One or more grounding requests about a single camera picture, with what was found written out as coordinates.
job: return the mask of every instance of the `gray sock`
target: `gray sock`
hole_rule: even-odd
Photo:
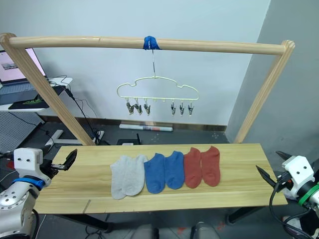
[[[145,183],[144,162],[147,160],[148,158],[145,155],[127,160],[122,193],[134,196],[143,189]]]
[[[112,171],[111,194],[114,199],[122,199],[126,196],[122,192],[122,185],[128,160],[131,160],[131,158],[123,155],[118,161],[110,165]]]

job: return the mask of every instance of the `mouse pad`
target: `mouse pad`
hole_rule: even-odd
[[[54,86],[52,88],[57,93],[57,95],[60,95],[64,91],[65,86]],[[37,95],[33,100],[14,102],[9,107],[9,110],[40,109],[40,108],[49,108],[49,106],[44,101],[44,99],[42,99],[40,95]]]

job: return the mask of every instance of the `red sock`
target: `red sock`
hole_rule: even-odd
[[[206,152],[200,153],[201,173],[204,182],[215,187],[220,181],[219,150],[213,146]]]
[[[189,188],[196,188],[201,182],[200,152],[197,148],[190,148],[184,155],[185,184]]]

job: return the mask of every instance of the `wooden tabletop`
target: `wooden tabletop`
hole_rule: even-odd
[[[54,163],[63,163],[75,148],[78,149],[77,158],[68,171],[60,171],[52,184],[40,192],[35,209],[42,214],[81,214],[268,205],[272,187],[261,178],[255,165],[273,178],[274,174],[260,144],[213,144],[220,151],[221,181],[216,187],[202,181],[195,189],[185,184],[177,190],[166,186],[161,193],[151,194],[145,186],[134,197],[126,196],[121,200],[111,197],[110,164],[121,155],[136,157],[144,154],[151,159],[156,152],[170,156],[174,150],[186,154],[191,147],[204,152],[210,146],[63,146]],[[274,205],[283,204],[287,201],[279,193],[274,198]]]

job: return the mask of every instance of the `ankle sock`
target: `ankle sock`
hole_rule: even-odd
[[[190,148],[184,155],[185,184],[189,188],[196,188],[201,182],[200,152],[197,148]]]
[[[112,171],[111,194],[114,199],[122,199],[126,196],[122,192],[122,185],[128,160],[131,160],[131,158],[123,155],[118,161],[110,165]]]
[[[145,155],[127,160],[122,193],[134,196],[143,189],[145,182],[144,162],[147,160],[148,158]]]
[[[220,181],[219,150],[213,146],[206,152],[200,153],[201,172],[204,182],[215,187]]]
[[[146,187],[150,193],[160,193],[165,187],[164,155],[155,156],[144,163]]]
[[[178,189],[183,186],[184,155],[174,151],[171,156],[165,158],[165,183],[169,188]]]

